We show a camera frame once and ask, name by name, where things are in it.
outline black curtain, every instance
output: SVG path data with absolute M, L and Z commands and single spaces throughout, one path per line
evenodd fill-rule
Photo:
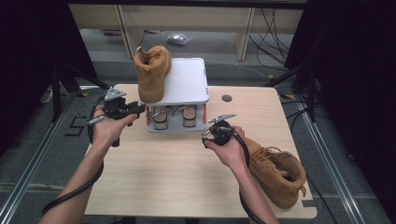
M 1 1 L 2 116 L 0 156 L 18 137 L 51 83 L 59 62 L 96 77 L 91 58 L 66 3 Z M 78 89 L 75 73 L 58 69 L 67 89 Z
M 326 19 L 337 10 L 330 47 L 326 52 L 316 51 L 327 55 L 316 68 L 316 78 L 332 120 L 396 223 L 396 117 L 392 109 L 396 102 L 396 2 L 345 1 L 340 6 L 324 13 L 304 11 L 287 67 L 304 62 Z M 297 75 L 296 80 L 304 79 L 304 74 Z

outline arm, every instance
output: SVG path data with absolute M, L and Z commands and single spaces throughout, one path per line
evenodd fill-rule
M 97 117 L 102 114 L 104 114 L 103 107 L 96 107 L 93 116 Z M 137 115 L 135 114 L 119 120 L 104 118 L 94 124 L 91 148 L 58 197 L 78 189 L 94 177 L 102 165 L 111 144 L 120 137 L 123 128 L 136 118 Z M 92 187 L 53 207 L 41 218 L 40 224 L 81 223 L 91 191 Z
M 245 137 L 240 127 L 233 126 L 233 128 L 242 138 Z M 220 161 L 231 169 L 249 209 L 265 223 L 278 223 L 274 212 L 257 188 L 246 165 L 244 150 L 239 142 L 232 137 L 224 146 L 218 146 L 211 141 L 205 141 L 205 145 L 211 148 Z

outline gray floor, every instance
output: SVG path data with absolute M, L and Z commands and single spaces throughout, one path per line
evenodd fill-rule
M 283 74 L 281 64 L 262 53 L 258 55 L 257 48 L 251 41 L 248 44 L 246 59 L 243 62 L 238 62 L 232 34 L 181 32 L 192 37 L 192 40 L 188 45 L 180 47 L 166 42 L 168 35 L 172 33 L 147 34 L 142 41 L 142 47 L 149 49 L 154 45 L 164 45 L 174 58 L 203 58 L 209 85 L 262 86 L 268 82 L 270 75 L 279 77 Z M 134 66 L 127 57 L 120 36 L 105 36 L 100 30 L 81 30 L 81 35 L 99 78 L 110 85 L 136 82 Z M 252 37 L 260 43 L 259 35 L 254 34 Z M 292 35 L 280 35 L 279 38 L 288 46 Z M 267 41 L 272 45 L 275 44 L 271 38 L 268 38 Z M 266 45 L 262 45 L 262 47 L 271 51 L 278 59 L 282 59 L 278 50 Z M 81 85 L 90 84 L 83 80 L 80 80 L 80 83 Z M 276 87 L 279 94 L 292 94 L 291 83 L 292 78 L 279 84 Z M 41 208 L 56 197 L 59 189 L 73 174 L 89 144 L 86 130 L 79 126 L 84 125 L 83 117 L 89 114 L 90 105 L 100 94 L 102 92 L 99 90 L 93 91 L 86 97 L 76 97 L 73 100 L 70 109 L 64 115 L 64 121 L 60 124 L 59 131 L 54 135 L 49 149 L 44 155 L 44 159 L 39 163 L 32 180 L 28 183 L 27 190 L 22 193 L 23 197 L 18 202 L 16 211 L 13 211 L 14 214 L 9 223 L 37 223 L 40 219 Z M 290 101 L 293 100 L 281 99 L 283 103 Z M 283 104 L 283 108 L 285 116 L 301 109 L 298 104 Z M 5 204 L 36 149 L 40 147 L 41 139 L 51 125 L 51 112 L 51 104 L 40 106 L 21 135 L 20 144 L 10 148 L 0 158 L 0 204 Z M 390 223 L 359 167 L 346 156 L 347 148 L 332 121 L 327 118 L 326 109 L 319 105 L 315 108 L 315 113 L 317 119 L 315 125 L 324 139 L 336 169 L 340 172 L 346 189 L 353 196 L 353 202 L 359 209 L 362 219 L 366 223 Z M 293 118 L 288 119 L 290 126 Z M 281 219 L 281 223 L 334 223 L 331 214 L 338 223 L 359 223 L 353 220 L 353 215 L 348 213 L 346 202 L 343 201 L 343 196 L 340 195 L 337 188 L 339 184 L 332 181 L 333 177 L 329 174 L 323 155 L 318 149 L 318 143 L 314 141 L 308 126 L 307 119 L 300 116 L 295 120 L 291 131 L 302 164 L 312 180 L 308 183 L 313 192 L 318 215 L 313 219 Z M 120 218 L 86 216 L 85 221 L 111 223 L 117 219 Z

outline white box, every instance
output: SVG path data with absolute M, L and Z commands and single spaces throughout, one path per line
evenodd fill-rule
M 160 102 L 146 104 L 147 113 L 158 105 L 197 105 L 196 126 L 183 127 L 183 115 L 167 114 L 168 128 L 154 129 L 154 122 L 148 119 L 150 133 L 197 132 L 206 128 L 206 106 L 209 101 L 205 63 L 201 58 L 174 58 L 166 76 L 164 96 Z

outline boot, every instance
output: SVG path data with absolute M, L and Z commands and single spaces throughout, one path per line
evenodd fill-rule
M 155 46 L 149 51 L 137 48 L 134 54 L 140 100 L 157 103 L 164 95 L 164 79 L 172 66 L 172 58 L 164 46 Z
M 249 138 L 245 143 L 250 154 L 249 170 L 274 205 L 288 209 L 297 203 L 299 190 L 305 196 L 306 172 L 291 153 L 262 147 Z

